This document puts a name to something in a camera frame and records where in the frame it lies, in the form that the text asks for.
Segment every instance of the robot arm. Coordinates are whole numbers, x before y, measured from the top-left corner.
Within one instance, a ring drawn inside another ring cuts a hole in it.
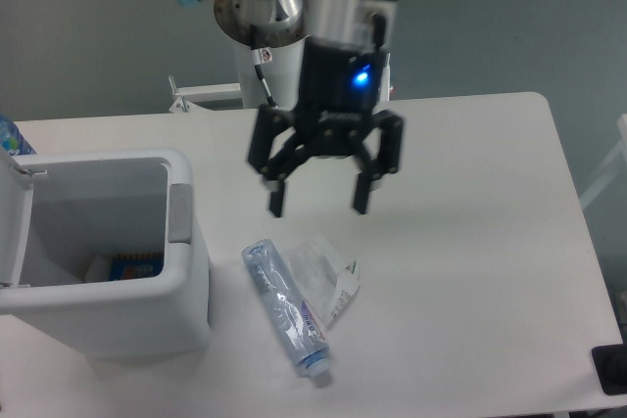
[[[359,213],[367,212],[374,183],[399,170],[403,119],[373,113],[397,2],[309,0],[298,102],[291,111],[260,105],[248,156],[270,189],[274,215],[282,214],[287,177],[310,157],[355,158],[361,173],[353,207]],[[293,134],[271,156],[273,140],[289,128]],[[373,158],[363,140],[375,128],[381,139]]]

